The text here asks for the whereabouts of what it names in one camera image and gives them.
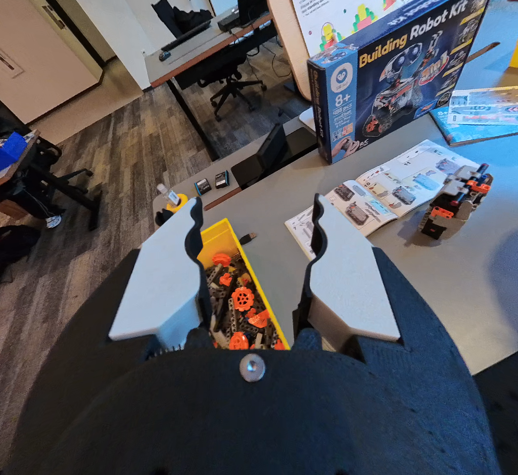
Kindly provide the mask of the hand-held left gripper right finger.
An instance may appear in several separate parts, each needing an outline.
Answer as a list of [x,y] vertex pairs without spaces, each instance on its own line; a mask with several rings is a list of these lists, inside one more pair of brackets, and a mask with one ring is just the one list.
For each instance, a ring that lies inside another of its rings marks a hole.
[[352,337],[397,343],[401,333],[372,244],[323,195],[315,194],[311,249],[294,338],[313,328],[335,351]]

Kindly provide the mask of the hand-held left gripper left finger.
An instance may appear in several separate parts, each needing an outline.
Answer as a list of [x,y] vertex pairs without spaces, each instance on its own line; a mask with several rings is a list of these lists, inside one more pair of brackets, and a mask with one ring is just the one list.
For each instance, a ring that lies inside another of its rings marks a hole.
[[211,302],[200,229],[203,204],[190,199],[141,245],[108,337],[153,335],[163,349],[212,349]]

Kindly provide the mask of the pile of building bricks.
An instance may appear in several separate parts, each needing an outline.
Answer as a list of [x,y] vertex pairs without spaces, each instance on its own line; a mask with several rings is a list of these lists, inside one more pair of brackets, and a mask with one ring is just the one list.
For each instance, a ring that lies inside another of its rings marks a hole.
[[285,350],[258,284],[243,257],[216,253],[205,269],[212,345],[223,350]]

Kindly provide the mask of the yellow plastic parts bin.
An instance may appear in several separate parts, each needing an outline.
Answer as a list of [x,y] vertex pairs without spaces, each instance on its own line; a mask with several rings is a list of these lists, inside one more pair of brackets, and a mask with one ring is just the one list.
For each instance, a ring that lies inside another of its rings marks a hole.
[[239,253],[243,257],[247,267],[249,268],[249,271],[251,271],[251,276],[253,280],[258,284],[260,294],[262,295],[262,298],[267,304],[267,308],[270,311],[271,316],[273,317],[273,321],[277,327],[277,330],[279,331],[281,340],[284,342],[285,350],[289,350],[290,347],[288,345],[288,341],[285,338],[284,332],[282,331],[282,328],[279,325],[278,319],[275,316],[271,304],[266,298],[264,290],[259,282],[259,279],[255,271],[252,268],[252,265],[243,249],[243,246],[239,244],[237,235],[234,232],[232,226],[230,225],[229,220],[223,219],[217,222],[216,224],[212,225],[208,229],[204,230],[202,232],[202,241],[203,248],[200,254],[198,255],[198,259],[204,266],[204,269],[211,266],[212,257],[216,253],[222,252],[225,254],[229,254],[230,256]]

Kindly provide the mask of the grey brick robot assembly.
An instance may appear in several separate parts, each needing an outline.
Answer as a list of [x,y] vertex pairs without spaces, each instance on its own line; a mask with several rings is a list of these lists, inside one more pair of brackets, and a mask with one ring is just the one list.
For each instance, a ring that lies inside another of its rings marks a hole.
[[449,174],[437,196],[430,202],[418,231],[434,240],[455,235],[489,193],[493,176],[489,164],[463,166]]

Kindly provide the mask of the brown edged office desk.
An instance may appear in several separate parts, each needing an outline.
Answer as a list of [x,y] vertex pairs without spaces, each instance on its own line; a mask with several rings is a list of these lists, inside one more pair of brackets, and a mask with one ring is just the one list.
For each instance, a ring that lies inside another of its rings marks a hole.
[[154,89],[163,84],[168,86],[200,137],[211,161],[217,161],[219,155],[181,91],[238,57],[243,56],[246,59],[249,52],[277,35],[273,17],[269,12],[230,32],[220,30],[217,24],[225,16],[226,13],[212,18],[204,31],[178,44],[169,51],[169,56],[160,58],[163,51],[159,50],[145,57],[151,87]]

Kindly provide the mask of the small clear bottle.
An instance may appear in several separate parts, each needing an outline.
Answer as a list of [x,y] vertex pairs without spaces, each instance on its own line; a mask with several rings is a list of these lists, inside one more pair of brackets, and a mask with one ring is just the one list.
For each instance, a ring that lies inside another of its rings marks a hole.
[[166,200],[166,204],[171,205],[173,208],[177,208],[183,203],[182,198],[163,183],[159,183],[156,189],[162,198]]

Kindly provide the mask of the open white instruction booklet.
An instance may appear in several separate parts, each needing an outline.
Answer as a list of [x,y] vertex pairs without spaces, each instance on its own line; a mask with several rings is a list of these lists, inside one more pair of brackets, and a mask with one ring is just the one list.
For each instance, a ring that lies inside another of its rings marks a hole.
[[444,181],[463,166],[479,164],[424,140],[355,180],[336,186],[325,198],[363,236],[430,202]]

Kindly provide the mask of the black office chair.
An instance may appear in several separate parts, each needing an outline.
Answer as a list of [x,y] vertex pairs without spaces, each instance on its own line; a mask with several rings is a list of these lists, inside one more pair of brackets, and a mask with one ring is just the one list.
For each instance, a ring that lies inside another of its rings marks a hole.
[[256,78],[255,81],[242,80],[243,76],[239,72],[238,67],[248,60],[248,51],[244,50],[240,44],[229,45],[223,50],[213,54],[207,60],[210,64],[215,64],[216,67],[205,73],[197,81],[197,85],[201,88],[205,88],[212,83],[224,83],[223,88],[210,97],[216,121],[220,122],[222,120],[219,115],[219,110],[229,96],[241,98],[246,102],[249,110],[254,111],[254,106],[241,91],[245,87],[255,85],[259,85],[262,91],[266,91],[267,86],[258,78]]
[[8,181],[22,180],[22,175],[25,174],[26,171],[32,171],[35,178],[46,185],[46,188],[43,190],[46,202],[51,202],[53,200],[55,192],[61,192],[90,212],[90,219],[88,221],[89,231],[97,229],[99,225],[100,205],[103,194],[101,185],[99,184],[94,186],[89,191],[86,187],[72,185],[70,183],[72,178],[81,174],[92,177],[93,172],[89,169],[80,169],[63,176],[56,176],[50,171],[49,167],[41,166],[41,159],[39,156],[49,153],[50,149],[54,149],[56,152],[56,158],[53,160],[53,163],[56,163],[62,156],[61,150],[41,137],[37,130],[25,135],[24,139],[27,146],[23,150],[18,161],[11,165],[7,169],[7,172],[1,177],[1,185]]

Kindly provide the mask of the black flat panel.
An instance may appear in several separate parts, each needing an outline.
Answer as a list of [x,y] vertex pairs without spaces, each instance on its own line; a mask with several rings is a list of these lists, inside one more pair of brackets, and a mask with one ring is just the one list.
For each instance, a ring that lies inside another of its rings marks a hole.
[[255,156],[256,153],[231,167],[231,173],[241,189],[246,189],[265,179],[318,147],[315,134],[304,127],[286,136],[287,146],[271,169],[262,170]]

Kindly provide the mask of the black block device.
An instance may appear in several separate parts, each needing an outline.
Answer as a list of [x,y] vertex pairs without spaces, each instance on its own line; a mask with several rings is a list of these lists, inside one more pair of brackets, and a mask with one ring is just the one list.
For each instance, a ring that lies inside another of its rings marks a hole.
[[287,136],[283,124],[276,123],[255,154],[263,171],[271,169],[286,146]]

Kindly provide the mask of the sticker sheet on blue booklet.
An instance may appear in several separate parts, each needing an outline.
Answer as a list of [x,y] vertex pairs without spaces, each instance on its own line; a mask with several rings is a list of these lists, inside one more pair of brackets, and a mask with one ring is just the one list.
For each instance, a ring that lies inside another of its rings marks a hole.
[[433,109],[430,115],[451,147],[517,135],[517,125],[449,124],[448,109]]

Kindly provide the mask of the blue plastic box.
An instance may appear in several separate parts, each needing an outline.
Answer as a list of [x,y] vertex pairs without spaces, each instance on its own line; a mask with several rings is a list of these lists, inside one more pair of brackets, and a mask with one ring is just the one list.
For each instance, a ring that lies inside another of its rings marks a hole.
[[1,137],[1,171],[18,161],[26,147],[25,138],[15,131]]

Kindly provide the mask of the blue robot kit box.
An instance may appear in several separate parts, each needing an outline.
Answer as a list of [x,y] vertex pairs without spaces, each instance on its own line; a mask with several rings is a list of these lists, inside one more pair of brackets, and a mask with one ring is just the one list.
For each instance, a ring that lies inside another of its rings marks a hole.
[[307,61],[333,164],[449,103],[490,0],[412,0]]

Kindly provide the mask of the beige divider panel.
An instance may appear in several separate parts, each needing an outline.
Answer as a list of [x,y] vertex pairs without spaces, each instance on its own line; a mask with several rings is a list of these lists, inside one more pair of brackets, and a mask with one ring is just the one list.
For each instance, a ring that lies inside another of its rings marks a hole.
[[267,0],[280,42],[292,71],[293,80],[303,98],[311,100],[307,61],[309,54],[292,0]]

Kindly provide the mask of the white door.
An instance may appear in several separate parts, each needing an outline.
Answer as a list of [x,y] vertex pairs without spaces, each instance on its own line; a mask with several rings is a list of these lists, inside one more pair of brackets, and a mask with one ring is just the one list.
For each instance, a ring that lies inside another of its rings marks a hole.
[[1,102],[33,122],[87,90],[102,68],[48,0],[1,0]]

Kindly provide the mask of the black jacket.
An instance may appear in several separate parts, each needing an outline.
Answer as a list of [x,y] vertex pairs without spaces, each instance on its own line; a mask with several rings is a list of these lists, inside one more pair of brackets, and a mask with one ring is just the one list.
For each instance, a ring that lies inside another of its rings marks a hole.
[[213,18],[208,10],[185,12],[176,6],[171,6],[168,0],[159,0],[151,5],[160,21],[174,35],[175,40],[163,46],[161,51],[167,52],[178,47],[185,41],[205,31]]

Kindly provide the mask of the black docking device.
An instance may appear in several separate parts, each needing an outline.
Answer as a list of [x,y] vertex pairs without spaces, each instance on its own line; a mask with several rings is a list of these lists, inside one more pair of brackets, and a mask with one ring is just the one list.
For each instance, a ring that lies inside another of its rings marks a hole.
[[234,7],[223,18],[219,18],[217,26],[222,32],[231,32],[232,29],[240,26],[240,12],[238,7]]

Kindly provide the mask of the black monitor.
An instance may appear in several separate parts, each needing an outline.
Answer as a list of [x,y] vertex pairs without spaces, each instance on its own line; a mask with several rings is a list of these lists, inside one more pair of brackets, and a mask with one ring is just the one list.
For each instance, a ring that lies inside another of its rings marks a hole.
[[269,13],[267,0],[238,0],[237,27],[246,27]]

